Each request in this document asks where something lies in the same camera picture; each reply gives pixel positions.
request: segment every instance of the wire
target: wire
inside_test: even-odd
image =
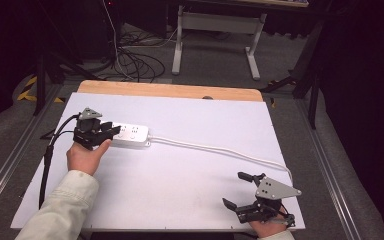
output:
[[[60,136],[63,135],[64,133],[74,133],[74,131],[64,131],[64,132],[60,133],[58,137],[60,137]]]
[[[120,42],[122,43],[123,46],[133,46],[133,45],[141,44],[141,43],[148,42],[148,41],[164,42],[164,39],[162,37],[155,36],[155,35],[147,33],[147,32],[130,31],[130,32],[126,32],[125,34],[123,34]]]
[[[139,54],[139,53],[133,53],[130,52],[127,49],[120,48],[120,55],[124,59],[124,67],[129,68],[130,66],[134,66],[133,71],[127,71],[127,74],[136,74],[138,75],[137,77],[140,79],[151,79],[150,83],[153,82],[153,80],[157,77],[162,76],[165,73],[165,66],[164,64],[159,61],[158,59],[144,55],[144,54]],[[153,61],[155,61],[161,68],[159,72],[156,72],[153,67],[151,67],[150,63],[147,63],[144,58],[149,58]],[[117,76],[113,74],[105,74],[107,76]]]
[[[53,133],[55,132],[55,130],[57,130],[57,129],[52,129],[51,131],[49,131],[49,132],[47,132],[47,133],[45,133],[45,134],[43,134],[42,136],[40,136],[40,140],[52,140],[52,136],[53,136]]]
[[[163,138],[163,137],[156,137],[156,136],[151,136],[151,135],[149,135],[148,138],[150,140],[160,140],[160,141],[163,141],[163,142],[168,142],[168,143],[173,143],[173,144],[177,144],[177,145],[181,145],[181,146],[193,147],[193,148],[198,148],[198,149],[207,149],[207,150],[211,150],[211,151],[228,152],[228,153],[231,153],[231,154],[234,154],[234,155],[238,155],[240,157],[247,158],[247,159],[250,159],[250,160],[253,160],[253,161],[256,161],[256,162],[260,162],[260,163],[263,163],[263,164],[268,164],[268,165],[276,166],[278,168],[281,168],[281,169],[284,169],[285,171],[287,171],[288,174],[289,174],[289,178],[291,179],[291,182],[293,183],[292,173],[289,170],[289,168],[287,168],[286,166],[283,166],[283,165],[281,165],[279,163],[273,162],[273,161],[259,159],[259,158],[254,158],[254,157],[245,155],[243,153],[240,153],[240,152],[228,149],[228,148],[213,147],[213,146],[206,146],[206,145],[200,145],[200,144],[194,144],[194,143],[181,142],[181,141],[177,141],[177,140],[172,140],[172,139]]]
[[[107,5],[105,4],[105,0],[102,0],[102,5],[104,5],[105,12],[107,13],[108,20],[110,22],[111,28],[113,29],[113,33],[114,33],[113,34],[113,43],[114,43],[114,50],[115,50],[115,61],[117,62],[118,67],[120,68],[120,71],[123,73],[123,75],[126,76],[127,78],[133,79],[132,77],[130,77],[129,75],[124,73],[123,69],[121,68],[120,62],[118,60],[118,52],[117,52],[117,32],[115,31],[115,27],[114,27],[114,24],[111,20],[110,13],[108,12]]]
[[[39,193],[39,208],[42,206],[43,202],[45,201],[45,191],[46,191],[46,183],[48,181],[48,174],[49,169],[51,167],[51,160],[52,155],[54,151],[54,145],[57,139],[65,132],[61,131],[64,129],[64,127],[73,119],[79,118],[80,114],[76,114],[65,120],[63,124],[61,124],[61,127],[58,129],[58,131],[53,135],[51,143],[46,147],[45,155],[43,156],[43,162],[44,162],[44,168],[43,168],[43,175],[42,175],[42,182],[40,184],[40,193]]]
[[[148,47],[148,48],[158,48],[158,47],[162,47],[162,46],[164,46],[164,45],[166,45],[168,42],[175,42],[175,41],[172,41],[171,39],[173,38],[173,36],[174,36],[174,34],[177,32],[177,28],[173,31],[173,33],[171,34],[171,36],[167,39],[167,41],[165,42],[165,43],[163,43],[163,44],[161,44],[161,45],[157,45],[157,46],[155,46],[155,45],[141,45],[141,46],[124,46],[123,48],[146,48],[146,47]],[[143,42],[149,42],[149,41],[157,41],[157,40],[160,40],[161,41],[161,39],[148,39],[148,40],[141,40],[141,41],[139,41],[138,43],[143,43]]]

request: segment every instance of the hand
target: hand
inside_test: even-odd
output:
[[[68,171],[78,170],[91,176],[98,169],[102,155],[110,147],[111,140],[107,139],[95,150],[88,150],[77,142],[74,142],[67,151],[67,167]]]
[[[278,214],[276,218],[284,219],[283,216],[280,214]],[[285,224],[273,223],[270,221],[267,221],[267,222],[253,221],[253,222],[249,222],[249,225],[252,227],[252,229],[254,229],[254,231],[257,233],[259,238],[269,237],[271,235],[274,235],[286,230]]]

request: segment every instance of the white cloth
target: white cloth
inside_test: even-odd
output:
[[[257,240],[294,240],[294,236],[292,236],[289,230],[285,230],[270,237],[258,238]]]
[[[77,239],[98,188],[92,176],[69,171],[16,239]]]

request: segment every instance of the white power strip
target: white power strip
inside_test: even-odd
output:
[[[113,127],[120,126],[120,133],[113,137],[113,146],[137,146],[149,147],[151,142],[148,140],[149,128],[140,125],[112,122]]]

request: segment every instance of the white cable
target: white cable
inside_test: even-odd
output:
[[[149,140],[160,140],[160,141],[163,141],[163,142],[169,142],[169,143],[173,143],[173,144],[177,144],[177,145],[181,145],[181,146],[187,146],[187,147],[194,147],[194,148],[200,148],[200,149],[208,149],[208,150],[212,150],[212,151],[228,152],[228,153],[232,153],[232,154],[235,154],[235,155],[238,155],[238,156],[241,156],[243,158],[247,158],[247,159],[250,159],[250,160],[253,160],[253,161],[256,161],[256,162],[260,162],[260,163],[263,163],[263,164],[268,164],[268,165],[276,166],[278,168],[281,168],[281,169],[284,169],[285,171],[287,171],[288,174],[289,174],[289,178],[291,179],[291,182],[293,183],[292,173],[289,170],[289,168],[287,168],[287,167],[285,167],[285,166],[283,166],[283,165],[281,165],[279,163],[273,162],[273,161],[259,159],[259,158],[254,158],[254,157],[245,155],[243,153],[240,153],[240,152],[228,149],[228,148],[212,147],[212,146],[199,145],[199,144],[194,144],[194,143],[181,142],[181,141],[177,141],[177,140],[172,140],[172,139],[168,139],[168,138],[164,138],[164,137],[156,137],[156,136],[151,136],[151,135],[148,135],[148,139]]]
[[[129,75],[127,75],[127,74],[123,71],[123,68],[121,68],[120,61],[118,60],[118,51],[117,51],[117,32],[115,31],[115,27],[114,27],[114,24],[112,23],[110,13],[108,12],[107,5],[105,4],[105,0],[102,0],[102,4],[104,5],[105,12],[107,13],[108,20],[110,21],[111,27],[112,27],[113,32],[114,32],[113,42],[114,42],[115,59],[116,59],[116,61],[117,61],[117,65],[118,65],[118,67],[120,68],[120,71],[124,74],[124,76],[126,76],[126,77],[129,78],[130,80],[133,80],[133,78],[130,77]]]
[[[157,47],[162,47],[162,46],[166,45],[168,42],[172,41],[171,39],[173,38],[173,36],[176,32],[177,32],[177,28],[176,28],[176,30],[173,31],[173,33],[171,34],[171,36],[167,39],[167,41],[165,43],[158,45],[158,46],[124,46],[123,48],[157,48]],[[160,40],[160,39],[142,40],[139,43],[157,41],[157,40]]]

